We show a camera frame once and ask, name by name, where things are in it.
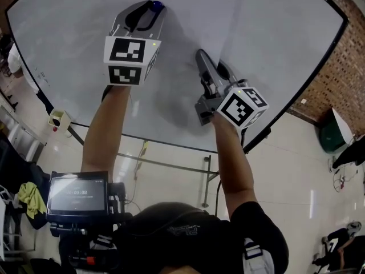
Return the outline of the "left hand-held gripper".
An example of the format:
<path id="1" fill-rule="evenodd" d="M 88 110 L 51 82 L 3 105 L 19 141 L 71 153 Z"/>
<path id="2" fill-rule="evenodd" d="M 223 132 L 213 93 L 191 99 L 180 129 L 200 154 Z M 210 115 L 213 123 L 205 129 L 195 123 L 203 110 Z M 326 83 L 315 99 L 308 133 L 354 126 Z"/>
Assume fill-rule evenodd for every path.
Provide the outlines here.
<path id="1" fill-rule="evenodd" d="M 141 86 L 155 64 L 166 7 L 155 12 L 153 0 L 120 12 L 105 39 L 103 62 L 108 84 Z"/>

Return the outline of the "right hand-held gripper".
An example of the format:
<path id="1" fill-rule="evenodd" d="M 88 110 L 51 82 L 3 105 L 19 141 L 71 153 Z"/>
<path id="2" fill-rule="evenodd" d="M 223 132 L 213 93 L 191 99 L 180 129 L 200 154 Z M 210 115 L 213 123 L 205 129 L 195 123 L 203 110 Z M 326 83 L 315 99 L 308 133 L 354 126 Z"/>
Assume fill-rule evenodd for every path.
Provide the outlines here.
<path id="1" fill-rule="evenodd" d="M 202 125 L 210 122 L 215 113 L 222 115 L 236 129 L 253 125 L 269 108 L 268 102 L 246 79 L 238 80 L 223 61 L 218 65 L 203 49 L 195 55 L 201 83 L 205 92 L 195 104 Z"/>

